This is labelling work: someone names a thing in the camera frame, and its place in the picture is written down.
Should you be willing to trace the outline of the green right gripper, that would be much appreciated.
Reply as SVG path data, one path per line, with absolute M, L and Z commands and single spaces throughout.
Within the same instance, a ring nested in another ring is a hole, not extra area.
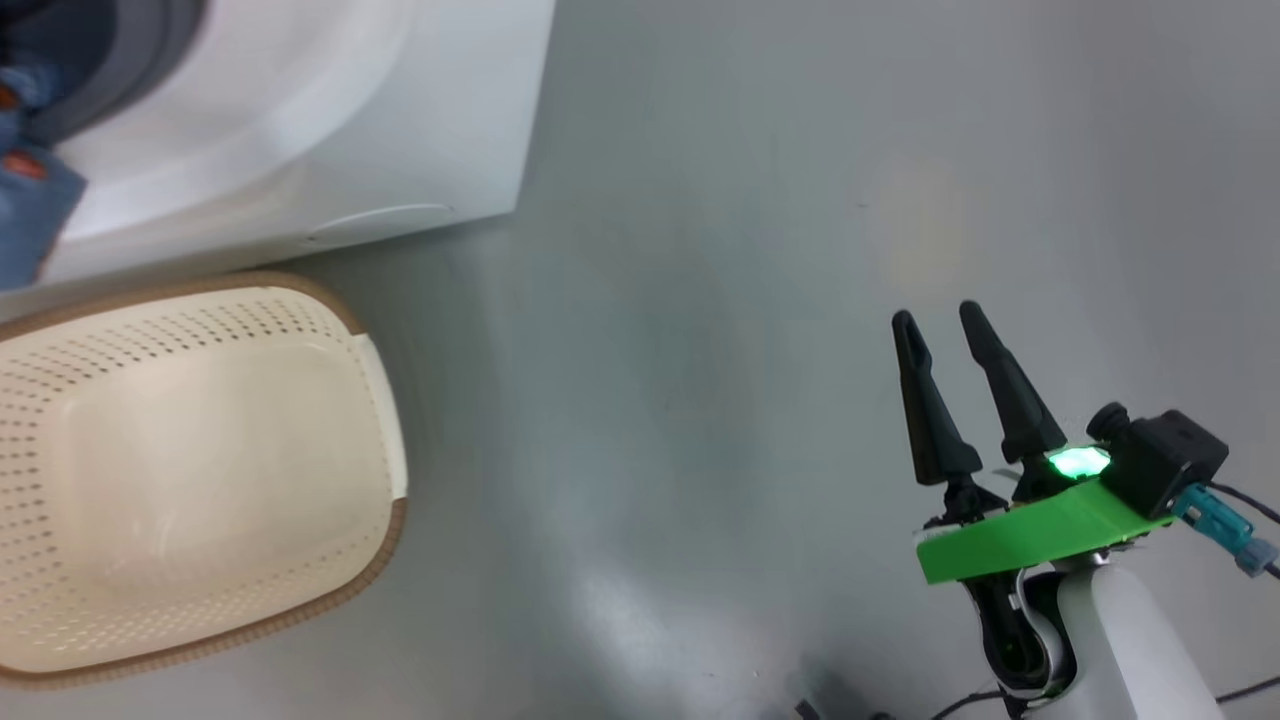
M 1074 559 L 1107 555 L 1170 516 L 1144 519 L 1101 483 L 1111 457 L 1101 447 L 1068 447 L 1068 438 L 982 306 L 959 306 L 968 347 L 986 374 L 1004 430 L 1001 454 L 1021 465 L 1014 501 L 977 484 L 978 452 L 960 436 L 932 375 L 932 355 L 910 311 L 891 319 L 902 407 L 915 480 L 943 487 L 943 512 L 915 534 L 925 580 L 956 582 L 980 619 L 986 659 L 1002 692 L 1019 701 L 1066 689 L 1074 657 L 1055 593 Z

